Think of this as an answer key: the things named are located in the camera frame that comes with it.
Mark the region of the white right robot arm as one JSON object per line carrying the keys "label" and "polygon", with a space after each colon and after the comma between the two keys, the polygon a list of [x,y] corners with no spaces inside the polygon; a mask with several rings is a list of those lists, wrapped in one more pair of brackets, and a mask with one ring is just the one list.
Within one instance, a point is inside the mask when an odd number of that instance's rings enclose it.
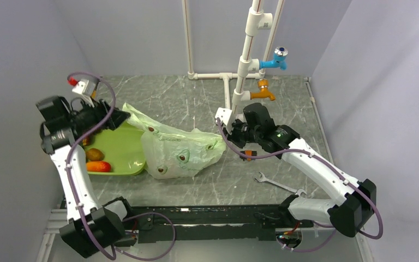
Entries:
{"label": "white right robot arm", "polygon": [[328,195],[328,199],[308,199],[295,193],[281,204],[279,220],[286,227],[309,220],[328,223],[342,235],[362,234],[371,239],[382,237],[381,214],[376,207],[376,184],[359,179],[338,169],[318,154],[293,128],[275,124],[268,109],[260,103],[243,109],[237,119],[230,109],[221,108],[215,116],[226,144],[239,156],[247,158],[241,149],[254,143],[265,155],[252,159],[277,157],[312,179]]}

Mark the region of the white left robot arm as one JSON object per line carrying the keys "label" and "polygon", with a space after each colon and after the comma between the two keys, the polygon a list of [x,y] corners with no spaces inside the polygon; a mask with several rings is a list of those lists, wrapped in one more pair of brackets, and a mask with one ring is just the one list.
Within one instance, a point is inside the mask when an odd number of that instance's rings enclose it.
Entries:
{"label": "white left robot arm", "polygon": [[125,237],[135,214],[124,197],[105,205],[93,192],[85,165],[82,140],[97,130],[115,130],[130,114],[106,101],[83,102],[79,111],[69,109],[61,96],[36,103],[44,121],[40,125],[41,147],[56,166],[67,205],[67,225],[60,228],[62,240],[84,258],[89,258]]}

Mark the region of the light green plastic bag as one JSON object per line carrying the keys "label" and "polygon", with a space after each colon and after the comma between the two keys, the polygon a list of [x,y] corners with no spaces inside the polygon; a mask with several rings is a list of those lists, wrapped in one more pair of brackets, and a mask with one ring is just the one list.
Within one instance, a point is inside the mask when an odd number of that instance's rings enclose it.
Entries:
{"label": "light green plastic bag", "polygon": [[157,180],[194,177],[220,160],[226,143],[219,134],[190,132],[162,124],[132,105],[122,110],[130,114],[127,123],[143,131],[141,145],[146,171]]}

